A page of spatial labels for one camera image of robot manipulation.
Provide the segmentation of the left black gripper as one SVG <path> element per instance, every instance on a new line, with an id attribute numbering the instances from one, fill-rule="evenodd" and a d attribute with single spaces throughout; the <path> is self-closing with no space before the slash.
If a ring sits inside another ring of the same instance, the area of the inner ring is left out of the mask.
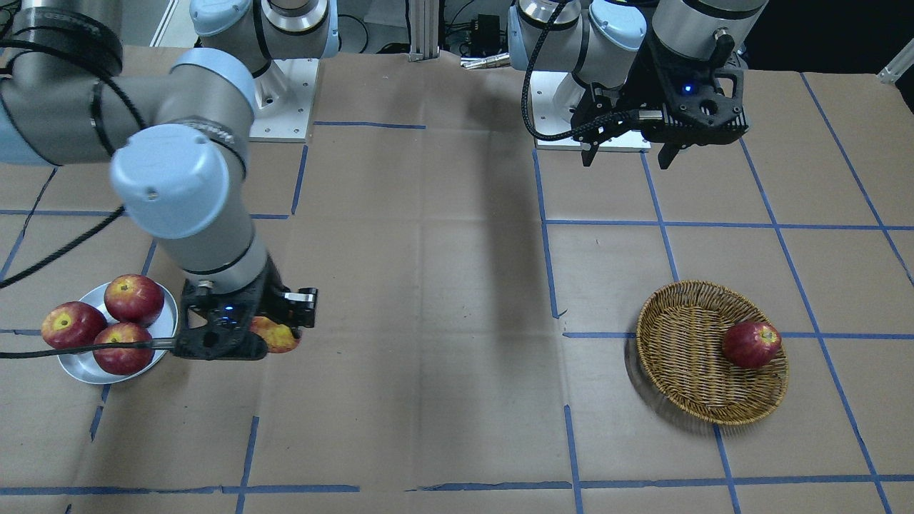
<path id="1" fill-rule="evenodd" d="M 571 139 L 581 146 L 582 166 L 591 166 L 598 147 L 638 128 L 639 110 L 660 117 L 640 126 L 650 142 L 663 143 L 658 166 L 667 170 L 688 144 L 729 144 L 750 130 L 743 106 L 743 71 L 731 64 L 735 39 L 727 32 L 710 38 L 708 58 L 682 56 L 653 31 L 644 39 L 623 86 L 623 110 L 611 91 L 585 87 L 571 115 Z"/>

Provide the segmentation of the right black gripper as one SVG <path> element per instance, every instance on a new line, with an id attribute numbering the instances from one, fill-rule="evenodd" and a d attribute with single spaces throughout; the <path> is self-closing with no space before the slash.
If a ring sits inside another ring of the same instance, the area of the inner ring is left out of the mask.
<path id="1" fill-rule="evenodd" d="M 263 316 L 293 328 L 316 326 L 319 290 L 287 289 L 271 257 L 249 283 L 231 293 L 216 293 L 186 279 L 179 303 L 179 328 L 171 353 L 177 358 L 203 361 L 257 361 L 268 353 L 261 336 L 249 331 L 253 319 Z"/>

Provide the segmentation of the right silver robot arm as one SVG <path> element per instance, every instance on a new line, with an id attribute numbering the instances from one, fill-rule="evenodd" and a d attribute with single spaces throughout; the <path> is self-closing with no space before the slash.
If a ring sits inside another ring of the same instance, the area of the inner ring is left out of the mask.
<path id="1" fill-rule="evenodd" d="M 129 215 L 185 273 L 179 328 L 137 348 L 254 361 L 255 316 L 294 335 L 316 325 L 315 288 L 288 289 L 241 187 L 258 111 L 255 78 L 277 59 L 336 55 L 333 1 L 193 1 L 202 41 L 163 76 L 121 77 L 118 1 L 23 1 L 2 48 L 2 162 L 103 163 L 121 207 L 19 282 Z"/>

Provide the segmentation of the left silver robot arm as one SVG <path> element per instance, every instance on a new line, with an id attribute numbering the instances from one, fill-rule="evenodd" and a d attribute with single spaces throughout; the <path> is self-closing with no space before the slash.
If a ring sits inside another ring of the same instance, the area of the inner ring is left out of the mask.
<path id="1" fill-rule="evenodd" d="M 601 144 L 637 131 L 661 146 L 663 169 L 691 146 L 731 144 L 750 130 L 738 50 L 765 1 L 516 1 L 511 66 L 523 72 L 521 117 L 539 142 L 574 141 L 590 166 Z M 565 75 L 566 130 L 530 114 L 534 72 Z"/>

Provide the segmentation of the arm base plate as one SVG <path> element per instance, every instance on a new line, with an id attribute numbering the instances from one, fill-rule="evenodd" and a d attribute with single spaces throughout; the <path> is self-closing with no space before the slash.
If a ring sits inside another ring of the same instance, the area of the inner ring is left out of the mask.
<path id="1" fill-rule="evenodd" d="M 249 140 L 307 142 L 320 64 L 318 59 L 272 61 L 255 78 L 257 111 Z"/>
<path id="2" fill-rule="evenodd" d="M 583 95 L 581 88 L 569 73 L 534 71 L 530 79 L 530 120 L 539 133 L 556 134 L 569 131 L 571 110 Z M 640 131 L 627 131 L 623 136 L 602 143 L 601 152 L 646 152 L 652 144 L 643 139 Z"/>

